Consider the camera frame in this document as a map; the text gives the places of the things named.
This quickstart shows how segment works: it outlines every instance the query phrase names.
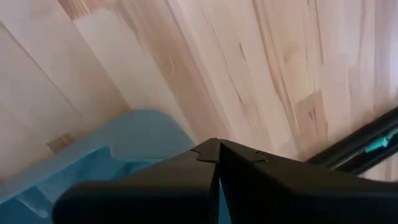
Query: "blue plastic object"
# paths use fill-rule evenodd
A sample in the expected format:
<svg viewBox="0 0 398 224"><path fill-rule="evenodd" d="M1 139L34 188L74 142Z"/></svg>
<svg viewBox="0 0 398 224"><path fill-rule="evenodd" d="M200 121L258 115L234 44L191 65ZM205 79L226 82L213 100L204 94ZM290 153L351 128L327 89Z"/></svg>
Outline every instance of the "blue plastic object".
<svg viewBox="0 0 398 224"><path fill-rule="evenodd" d="M0 185L1 223L51 223L53 203L83 180L115 179L193 147L165 114L125 114Z"/></svg>

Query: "wooden floor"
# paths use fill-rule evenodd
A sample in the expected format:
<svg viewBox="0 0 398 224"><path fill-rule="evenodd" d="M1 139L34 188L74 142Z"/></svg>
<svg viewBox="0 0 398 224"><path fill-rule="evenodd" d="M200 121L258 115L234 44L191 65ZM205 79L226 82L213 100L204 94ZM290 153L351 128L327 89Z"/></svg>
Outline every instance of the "wooden floor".
<svg viewBox="0 0 398 224"><path fill-rule="evenodd" d="M138 109L305 160L398 105L397 60L396 0L1 0L0 179Z"/></svg>

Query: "teal part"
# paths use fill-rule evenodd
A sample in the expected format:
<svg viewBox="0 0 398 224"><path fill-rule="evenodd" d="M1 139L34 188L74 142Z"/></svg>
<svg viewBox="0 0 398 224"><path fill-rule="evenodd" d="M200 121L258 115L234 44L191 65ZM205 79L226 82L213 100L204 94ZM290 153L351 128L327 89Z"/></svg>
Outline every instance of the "teal part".
<svg viewBox="0 0 398 224"><path fill-rule="evenodd" d="M374 140L371 144L369 144L366 147L365 151L366 152L372 152L372 151L374 151L376 149L379 149L380 147L387 147L387 145L388 145L387 138L386 137L382 137L382 138L379 138L377 140Z"/></svg>
<svg viewBox="0 0 398 224"><path fill-rule="evenodd" d="M372 152L376 149L379 149L381 147L387 147L389 141L398 133L398 128L390 131L390 133L388 133L386 136L381 137L379 139L374 140L371 144L369 144L366 147L366 152Z"/></svg>
<svg viewBox="0 0 398 224"><path fill-rule="evenodd" d="M386 136L387 140L391 140L392 137L394 137L396 134L398 133L398 128L392 130L390 133L388 133L388 135Z"/></svg>

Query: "black metal bar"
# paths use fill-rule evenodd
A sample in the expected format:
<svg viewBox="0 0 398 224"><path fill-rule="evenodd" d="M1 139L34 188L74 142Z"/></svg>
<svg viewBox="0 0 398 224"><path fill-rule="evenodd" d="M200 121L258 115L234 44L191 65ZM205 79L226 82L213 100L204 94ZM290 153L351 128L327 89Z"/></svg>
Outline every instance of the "black metal bar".
<svg viewBox="0 0 398 224"><path fill-rule="evenodd" d="M328 149L310 158L307 163L320 165L329 169L338 169L344 164L344 161L353 159L356 155L361 155L364 148L373 140L388 134L390 131L398 127L398 108L390 110L372 123L369 123L359 130L350 134L340 142L330 146ZM395 143L391 142L390 149L380 149L377 153L371 153L353 161L342 167L341 170L347 172L364 172L366 169L380 163L387 157L398 151Z"/></svg>
<svg viewBox="0 0 398 224"><path fill-rule="evenodd" d="M348 162L337 167L336 170L347 172L354 175L359 175L368 169L376 166L381 161L394 155L398 151L398 139L394 138L388 147L375 150L369 153L362 153Z"/></svg>

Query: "light wood plank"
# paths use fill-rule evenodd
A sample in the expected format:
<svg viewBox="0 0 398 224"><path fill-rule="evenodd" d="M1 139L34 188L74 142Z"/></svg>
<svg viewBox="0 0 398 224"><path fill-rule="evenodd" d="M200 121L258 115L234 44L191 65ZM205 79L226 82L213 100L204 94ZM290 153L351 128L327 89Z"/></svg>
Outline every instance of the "light wood plank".
<svg viewBox="0 0 398 224"><path fill-rule="evenodd" d="M0 8L0 20L81 114L88 131L128 110L57 1L5 0Z"/></svg>
<svg viewBox="0 0 398 224"><path fill-rule="evenodd" d="M196 140L149 49L139 43L126 16L118 4L74 23L132 109L163 111Z"/></svg>
<svg viewBox="0 0 398 224"><path fill-rule="evenodd" d="M0 23L0 100L44 142L76 132L82 121L62 92Z"/></svg>
<svg viewBox="0 0 398 224"><path fill-rule="evenodd" d="M199 141L228 138L197 64L165 1L121 1Z"/></svg>
<svg viewBox="0 0 398 224"><path fill-rule="evenodd" d="M44 142L20 123L1 101L0 142L0 179L12 177L53 155Z"/></svg>

